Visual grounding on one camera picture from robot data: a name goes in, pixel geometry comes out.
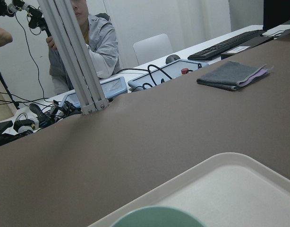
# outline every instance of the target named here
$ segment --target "man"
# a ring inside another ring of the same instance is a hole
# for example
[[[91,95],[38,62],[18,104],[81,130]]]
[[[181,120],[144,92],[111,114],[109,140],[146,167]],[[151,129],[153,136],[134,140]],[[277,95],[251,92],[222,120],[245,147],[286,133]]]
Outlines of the man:
[[[86,0],[71,0],[71,3],[98,77],[110,77],[120,70],[118,40],[110,17],[106,14],[89,14]],[[58,95],[74,89],[54,39],[50,36],[46,42],[49,47],[50,75],[55,93]]]
[[[13,41],[12,35],[0,27],[0,47],[11,43]]]

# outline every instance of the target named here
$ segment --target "gray jacket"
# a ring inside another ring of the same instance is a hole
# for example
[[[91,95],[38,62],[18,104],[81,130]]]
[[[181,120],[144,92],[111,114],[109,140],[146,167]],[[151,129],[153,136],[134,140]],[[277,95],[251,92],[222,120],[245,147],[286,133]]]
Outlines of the gray jacket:
[[[88,15],[89,45],[86,44],[98,77],[105,79],[120,70],[115,29],[107,14]],[[55,93],[74,89],[58,50],[49,49],[50,75]]]

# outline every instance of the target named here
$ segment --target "jacket sleeve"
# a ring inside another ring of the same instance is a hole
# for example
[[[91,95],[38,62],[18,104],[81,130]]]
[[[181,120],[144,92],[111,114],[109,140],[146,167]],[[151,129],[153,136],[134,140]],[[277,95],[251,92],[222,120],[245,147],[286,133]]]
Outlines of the jacket sleeve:
[[[66,80],[66,71],[57,51],[49,48],[50,75],[56,95],[69,91]]]
[[[100,30],[100,41],[95,51],[86,45],[99,78],[105,79],[112,75],[118,62],[119,48],[116,32],[111,23],[105,24]]]

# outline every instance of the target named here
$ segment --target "brown table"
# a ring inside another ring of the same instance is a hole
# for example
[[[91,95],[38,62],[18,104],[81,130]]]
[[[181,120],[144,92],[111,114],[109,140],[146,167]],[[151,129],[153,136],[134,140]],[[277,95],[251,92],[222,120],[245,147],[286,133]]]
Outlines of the brown table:
[[[196,83],[228,60],[273,69],[236,92]],[[222,152],[290,179],[290,35],[0,147],[0,227],[86,227]]]

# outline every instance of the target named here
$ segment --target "white label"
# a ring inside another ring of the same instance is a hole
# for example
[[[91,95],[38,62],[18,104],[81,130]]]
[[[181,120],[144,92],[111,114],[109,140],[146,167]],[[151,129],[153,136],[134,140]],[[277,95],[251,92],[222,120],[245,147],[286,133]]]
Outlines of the white label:
[[[239,53],[247,48],[249,48],[250,46],[238,46],[236,48],[234,48],[233,50],[228,51],[227,53]]]

